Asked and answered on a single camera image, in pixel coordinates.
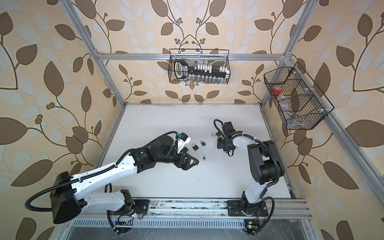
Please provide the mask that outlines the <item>black padlock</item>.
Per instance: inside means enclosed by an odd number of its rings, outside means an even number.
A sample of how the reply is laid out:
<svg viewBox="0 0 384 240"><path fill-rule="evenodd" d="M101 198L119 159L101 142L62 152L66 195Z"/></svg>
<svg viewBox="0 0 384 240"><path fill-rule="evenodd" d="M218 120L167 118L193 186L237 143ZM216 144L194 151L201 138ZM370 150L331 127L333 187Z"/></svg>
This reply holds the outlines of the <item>black padlock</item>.
<svg viewBox="0 0 384 240"><path fill-rule="evenodd" d="M197 151L199 149L199 147L196 144L192 144L192 148L194 151Z"/></svg>

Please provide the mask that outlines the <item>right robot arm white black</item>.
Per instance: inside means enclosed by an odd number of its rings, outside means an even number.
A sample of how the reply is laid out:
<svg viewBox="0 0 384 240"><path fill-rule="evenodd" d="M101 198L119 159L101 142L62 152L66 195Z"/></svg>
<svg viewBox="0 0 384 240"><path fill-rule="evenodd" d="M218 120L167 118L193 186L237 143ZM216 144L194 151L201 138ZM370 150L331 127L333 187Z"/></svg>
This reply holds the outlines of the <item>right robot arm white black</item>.
<svg viewBox="0 0 384 240"><path fill-rule="evenodd" d="M229 215L240 214L251 217L260 212L266 212L265 194L285 174L276 144L271 140L261 141L242 131L236 131L231 122L224 123L215 119L213 124L218 131L217 148L230 157L238 148L246 151L250 172L254 179L248 189L242 193L238 206L229 210Z"/></svg>

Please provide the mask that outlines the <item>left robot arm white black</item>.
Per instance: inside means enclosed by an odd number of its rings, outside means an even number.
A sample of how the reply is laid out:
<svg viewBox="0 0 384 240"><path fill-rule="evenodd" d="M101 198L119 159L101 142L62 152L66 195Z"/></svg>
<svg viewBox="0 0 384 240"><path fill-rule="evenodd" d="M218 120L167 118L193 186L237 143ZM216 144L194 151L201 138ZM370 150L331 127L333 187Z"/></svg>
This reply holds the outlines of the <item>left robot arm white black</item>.
<svg viewBox="0 0 384 240"><path fill-rule="evenodd" d="M125 151L117 161L92 171L57 176L54 185L42 190L25 202L25 208L33 212L51 212L54 224L66 223L85 212L130 212L135 202L129 190L98 193L125 177L152 169L157 163L173 164L187 171L199 164L199 160L185 151L190 137L185 133L165 133L141 148Z"/></svg>

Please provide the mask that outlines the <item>red capped item in basket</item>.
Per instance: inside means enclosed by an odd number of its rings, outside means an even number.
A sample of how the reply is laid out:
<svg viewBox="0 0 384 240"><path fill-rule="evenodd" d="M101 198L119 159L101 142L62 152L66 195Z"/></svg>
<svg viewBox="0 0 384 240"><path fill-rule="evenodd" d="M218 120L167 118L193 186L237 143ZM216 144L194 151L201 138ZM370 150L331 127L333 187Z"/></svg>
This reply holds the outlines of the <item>red capped item in basket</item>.
<svg viewBox="0 0 384 240"><path fill-rule="evenodd" d="M275 85L275 86L273 86L272 91L273 91L273 94L275 96L278 96L283 91L283 88L281 86L279 86L279 85Z"/></svg>

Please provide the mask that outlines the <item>black tool set in basket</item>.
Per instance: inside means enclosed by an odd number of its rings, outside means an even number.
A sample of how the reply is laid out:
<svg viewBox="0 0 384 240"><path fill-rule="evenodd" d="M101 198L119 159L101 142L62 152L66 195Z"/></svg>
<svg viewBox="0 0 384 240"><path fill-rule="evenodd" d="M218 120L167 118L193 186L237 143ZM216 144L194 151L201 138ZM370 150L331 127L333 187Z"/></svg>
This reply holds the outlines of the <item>black tool set in basket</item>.
<svg viewBox="0 0 384 240"><path fill-rule="evenodd" d="M184 60L176 60L173 71L178 79L229 79L231 72L227 68L220 66L219 70L214 69L213 65L192 63L192 66Z"/></svg>

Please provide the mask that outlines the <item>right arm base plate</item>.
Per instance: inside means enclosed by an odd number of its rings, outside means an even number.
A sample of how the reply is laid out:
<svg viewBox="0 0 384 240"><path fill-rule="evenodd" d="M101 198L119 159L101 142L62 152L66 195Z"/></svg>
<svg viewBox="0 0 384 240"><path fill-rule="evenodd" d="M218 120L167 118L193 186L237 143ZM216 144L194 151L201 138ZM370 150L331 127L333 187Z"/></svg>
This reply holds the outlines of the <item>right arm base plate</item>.
<svg viewBox="0 0 384 240"><path fill-rule="evenodd" d="M267 217L269 215L265 201L249 204L241 200L229 200L226 202L230 217Z"/></svg>

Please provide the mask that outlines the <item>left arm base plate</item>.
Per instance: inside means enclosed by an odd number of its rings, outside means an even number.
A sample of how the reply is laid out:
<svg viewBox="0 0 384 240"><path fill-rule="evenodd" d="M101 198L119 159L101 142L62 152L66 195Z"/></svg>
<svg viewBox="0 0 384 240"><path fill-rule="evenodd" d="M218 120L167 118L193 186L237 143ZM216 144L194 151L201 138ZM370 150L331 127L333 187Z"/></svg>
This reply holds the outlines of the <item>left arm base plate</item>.
<svg viewBox="0 0 384 240"><path fill-rule="evenodd" d="M133 215L133 214L145 215L149 210L149 203L150 203L150 200L147 200L147 199L133 200L133 202L124 204L117 211L108 211L108 212L114 216Z"/></svg>

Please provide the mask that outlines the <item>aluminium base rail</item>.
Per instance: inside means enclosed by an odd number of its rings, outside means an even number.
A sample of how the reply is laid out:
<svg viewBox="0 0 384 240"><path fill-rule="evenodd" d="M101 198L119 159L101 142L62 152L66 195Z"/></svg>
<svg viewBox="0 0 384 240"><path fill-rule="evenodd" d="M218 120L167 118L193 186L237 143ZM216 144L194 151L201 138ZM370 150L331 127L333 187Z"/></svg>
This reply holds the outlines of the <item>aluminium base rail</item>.
<svg viewBox="0 0 384 240"><path fill-rule="evenodd" d="M299 222L312 220L304 200L267 200L254 214L244 214L237 199L136 199L139 210L132 215L106 213L84 214L72 227L109 228L179 228L179 229L243 229L250 223L271 220Z"/></svg>

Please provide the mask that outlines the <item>aluminium frame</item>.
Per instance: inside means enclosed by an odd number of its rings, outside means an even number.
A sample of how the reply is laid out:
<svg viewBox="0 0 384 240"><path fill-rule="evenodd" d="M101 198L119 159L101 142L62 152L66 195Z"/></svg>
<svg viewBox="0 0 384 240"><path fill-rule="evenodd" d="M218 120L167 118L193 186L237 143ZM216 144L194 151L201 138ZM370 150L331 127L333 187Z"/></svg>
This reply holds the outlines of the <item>aluminium frame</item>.
<svg viewBox="0 0 384 240"><path fill-rule="evenodd" d="M298 197L319 237L384 237L383 1L67 1L119 102L128 77L149 103L262 104ZM321 97L287 125L264 74L297 66Z"/></svg>

